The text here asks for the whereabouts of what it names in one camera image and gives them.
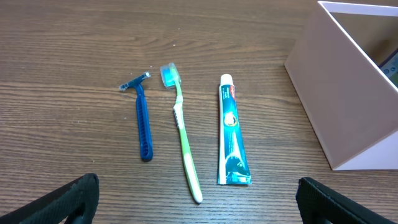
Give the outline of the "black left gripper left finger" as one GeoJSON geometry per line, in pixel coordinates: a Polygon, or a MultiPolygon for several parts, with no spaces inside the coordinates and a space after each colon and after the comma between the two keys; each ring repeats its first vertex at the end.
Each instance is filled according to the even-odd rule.
{"type": "Polygon", "coordinates": [[[85,174],[33,202],[1,217],[1,223],[91,224],[100,196],[99,178],[85,174]]]}

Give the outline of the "teal toothpaste tube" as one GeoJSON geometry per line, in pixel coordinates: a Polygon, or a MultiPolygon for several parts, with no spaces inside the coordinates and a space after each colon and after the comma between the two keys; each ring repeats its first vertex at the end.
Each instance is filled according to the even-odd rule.
{"type": "Polygon", "coordinates": [[[243,135],[239,122],[233,78],[223,74],[219,86],[220,148],[218,184],[250,185],[251,173],[246,158],[243,135]]]}

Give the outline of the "green toothbrush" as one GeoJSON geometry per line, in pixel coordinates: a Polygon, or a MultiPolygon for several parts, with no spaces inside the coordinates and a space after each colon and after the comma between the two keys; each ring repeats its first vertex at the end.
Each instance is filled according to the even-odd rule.
{"type": "Polygon", "coordinates": [[[191,195],[197,204],[203,201],[200,183],[197,177],[192,152],[190,150],[187,130],[183,118],[183,95],[181,88],[181,78],[174,63],[163,65],[160,68],[162,81],[166,88],[176,88],[177,96],[173,107],[175,122],[180,135],[180,144],[182,149],[182,159],[191,195]]]}

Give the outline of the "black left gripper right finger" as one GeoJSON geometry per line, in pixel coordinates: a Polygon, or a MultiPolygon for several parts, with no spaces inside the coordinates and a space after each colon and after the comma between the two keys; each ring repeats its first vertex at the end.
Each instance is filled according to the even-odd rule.
{"type": "Polygon", "coordinates": [[[295,199],[304,224],[395,224],[310,177],[299,180],[295,199]]]}

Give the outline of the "blue disposable razor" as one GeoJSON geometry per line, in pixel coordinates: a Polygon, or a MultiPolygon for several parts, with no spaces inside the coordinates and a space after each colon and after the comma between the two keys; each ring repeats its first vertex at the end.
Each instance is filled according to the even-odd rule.
{"type": "Polygon", "coordinates": [[[139,130],[140,156],[141,159],[146,162],[151,161],[154,155],[152,135],[150,131],[149,112],[147,108],[146,96],[144,94],[144,88],[142,86],[142,82],[148,78],[150,78],[150,73],[144,72],[141,76],[119,86],[120,91],[126,91],[130,88],[136,90],[136,114],[139,130]]]}

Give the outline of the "green soap packet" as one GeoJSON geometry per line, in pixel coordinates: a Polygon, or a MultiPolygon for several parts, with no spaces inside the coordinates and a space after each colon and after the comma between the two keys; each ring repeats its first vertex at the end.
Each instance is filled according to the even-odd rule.
{"type": "Polygon", "coordinates": [[[398,50],[395,49],[388,58],[383,61],[379,68],[385,74],[385,76],[395,85],[398,86],[398,74],[397,74],[397,54],[398,50]]]}

